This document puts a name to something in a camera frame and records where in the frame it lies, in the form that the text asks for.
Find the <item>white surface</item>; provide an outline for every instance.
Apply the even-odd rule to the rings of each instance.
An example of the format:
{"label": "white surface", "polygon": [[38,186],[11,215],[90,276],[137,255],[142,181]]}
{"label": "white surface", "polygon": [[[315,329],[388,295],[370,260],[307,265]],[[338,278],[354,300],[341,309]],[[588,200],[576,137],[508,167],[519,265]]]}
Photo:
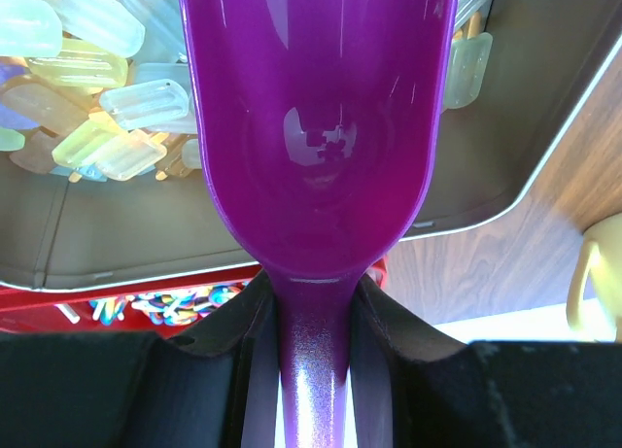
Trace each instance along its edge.
{"label": "white surface", "polygon": [[[594,324],[594,335],[611,341],[614,333],[597,299],[586,300],[585,313]],[[566,304],[463,320],[436,326],[440,331],[464,342],[477,340],[576,341],[566,322]]]}

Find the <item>wood grain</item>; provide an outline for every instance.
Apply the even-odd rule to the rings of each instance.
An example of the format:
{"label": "wood grain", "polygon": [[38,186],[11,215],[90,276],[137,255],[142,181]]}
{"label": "wood grain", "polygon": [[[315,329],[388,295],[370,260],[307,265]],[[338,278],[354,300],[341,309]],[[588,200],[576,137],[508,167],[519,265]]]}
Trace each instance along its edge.
{"label": "wood grain", "polygon": [[621,156],[618,55],[525,198],[489,224],[395,246],[387,293],[432,324],[565,302],[582,232],[622,212]]}

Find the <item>red plastic crate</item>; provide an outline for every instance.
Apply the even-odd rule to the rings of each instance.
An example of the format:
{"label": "red plastic crate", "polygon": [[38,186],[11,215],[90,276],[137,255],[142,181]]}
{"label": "red plastic crate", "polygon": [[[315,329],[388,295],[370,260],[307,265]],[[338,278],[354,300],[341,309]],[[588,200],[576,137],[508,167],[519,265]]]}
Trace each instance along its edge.
{"label": "red plastic crate", "polygon": [[[241,283],[251,280],[259,271],[259,265],[252,265],[82,293],[34,293],[0,287],[0,331],[33,333],[154,330],[163,337],[169,337],[188,326],[157,326],[141,311],[131,307],[126,307],[123,311],[125,316],[123,321],[114,321],[109,326],[105,326],[92,319],[93,310],[88,302],[103,297]],[[378,260],[368,273],[382,287],[387,278],[385,261]],[[81,317],[77,324],[69,322],[64,314],[54,306],[61,303],[71,305]]]}

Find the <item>black stand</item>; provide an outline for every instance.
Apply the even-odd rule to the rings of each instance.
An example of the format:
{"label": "black stand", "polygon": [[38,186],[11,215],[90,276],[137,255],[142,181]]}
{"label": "black stand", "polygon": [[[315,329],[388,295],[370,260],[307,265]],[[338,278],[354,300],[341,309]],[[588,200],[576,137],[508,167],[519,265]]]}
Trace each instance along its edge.
{"label": "black stand", "polygon": [[[2,335],[0,446],[272,448],[276,314],[261,273],[168,341]],[[465,347],[367,277],[353,301],[360,448],[622,446],[621,374],[616,345]]]}

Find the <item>glossy purple plastic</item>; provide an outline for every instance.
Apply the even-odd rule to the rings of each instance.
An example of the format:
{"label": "glossy purple plastic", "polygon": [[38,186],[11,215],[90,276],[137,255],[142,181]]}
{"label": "glossy purple plastic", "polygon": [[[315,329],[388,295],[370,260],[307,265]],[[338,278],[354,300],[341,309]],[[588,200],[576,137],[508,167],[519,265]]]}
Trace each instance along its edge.
{"label": "glossy purple plastic", "polygon": [[350,301],[427,191],[456,0],[181,2],[207,184],[278,298],[287,445],[341,447]]}

